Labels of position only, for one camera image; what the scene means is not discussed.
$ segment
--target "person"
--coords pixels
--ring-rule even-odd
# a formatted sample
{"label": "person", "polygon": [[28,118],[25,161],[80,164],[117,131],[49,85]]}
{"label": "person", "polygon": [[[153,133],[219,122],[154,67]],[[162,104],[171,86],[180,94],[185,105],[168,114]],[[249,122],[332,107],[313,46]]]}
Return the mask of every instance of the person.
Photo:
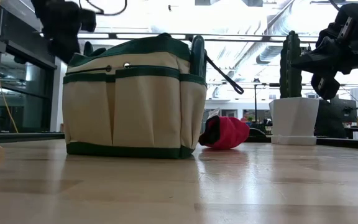
{"label": "person", "polygon": [[242,115],[242,118],[241,118],[241,122],[248,122],[248,111],[247,110],[244,110],[244,114]]}

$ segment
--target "white pot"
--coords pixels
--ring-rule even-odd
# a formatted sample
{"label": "white pot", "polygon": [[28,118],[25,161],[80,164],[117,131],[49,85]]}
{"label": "white pot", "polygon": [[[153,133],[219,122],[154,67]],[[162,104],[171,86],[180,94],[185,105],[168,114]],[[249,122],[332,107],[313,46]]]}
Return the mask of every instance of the white pot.
{"label": "white pot", "polygon": [[277,99],[270,102],[273,121],[272,143],[315,145],[314,125],[318,104],[318,99],[302,97]]}

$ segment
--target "garden tool bag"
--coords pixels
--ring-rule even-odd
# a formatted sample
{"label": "garden tool bag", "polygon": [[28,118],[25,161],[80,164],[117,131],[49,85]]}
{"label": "garden tool bag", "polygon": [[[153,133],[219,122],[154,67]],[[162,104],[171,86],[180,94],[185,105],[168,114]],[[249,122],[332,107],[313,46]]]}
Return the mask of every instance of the garden tool bag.
{"label": "garden tool bag", "polygon": [[201,36],[189,50],[169,34],[76,54],[63,79],[67,153],[190,156],[200,136],[207,61]]}

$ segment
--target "green trim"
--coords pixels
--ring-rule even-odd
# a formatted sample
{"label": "green trim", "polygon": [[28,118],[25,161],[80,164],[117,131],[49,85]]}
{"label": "green trim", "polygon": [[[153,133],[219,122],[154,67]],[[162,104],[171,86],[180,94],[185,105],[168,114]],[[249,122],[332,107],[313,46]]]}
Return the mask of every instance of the green trim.
{"label": "green trim", "polygon": [[193,82],[198,83],[200,85],[206,86],[206,81],[203,77],[199,77],[193,74],[180,74],[180,81],[181,82]]}
{"label": "green trim", "polygon": [[63,84],[71,82],[105,82],[106,74],[105,73],[77,73],[72,75],[66,75],[63,77]]}
{"label": "green trim", "polygon": [[170,67],[132,67],[116,71],[116,78],[129,78],[139,76],[171,77],[179,80],[180,71]]}
{"label": "green trim", "polygon": [[146,37],[125,42],[110,48],[98,56],[86,57],[84,55],[74,54],[68,66],[80,66],[101,57],[124,54],[149,54],[155,52],[168,52],[183,60],[190,61],[190,51],[187,44],[180,40],[160,35],[157,37]]}
{"label": "green trim", "polygon": [[63,77],[63,84],[71,82],[116,82],[118,78],[129,78],[139,76],[155,76],[155,77],[171,77],[176,78],[181,82],[193,82],[200,85],[207,86],[205,79],[197,75],[181,74],[178,69],[170,67],[155,67],[155,66],[141,66],[120,69],[116,71],[115,75],[108,75],[105,73],[76,73]]}
{"label": "green trim", "polygon": [[194,149],[180,146],[180,148],[154,148],[154,147],[120,147],[101,146],[85,142],[71,142],[67,144],[67,154],[85,156],[114,156],[137,157],[153,159],[186,159],[191,156]]}

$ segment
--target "wooden table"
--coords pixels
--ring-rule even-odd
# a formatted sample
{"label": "wooden table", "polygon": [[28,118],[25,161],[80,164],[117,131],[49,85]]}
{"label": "wooden table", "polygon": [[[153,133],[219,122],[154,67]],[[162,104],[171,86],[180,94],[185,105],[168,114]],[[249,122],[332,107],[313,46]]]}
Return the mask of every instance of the wooden table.
{"label": "wooden table", "polygon": [[187,160],[3,145],[0,223],[358,223],[358,150],[245,143]]}

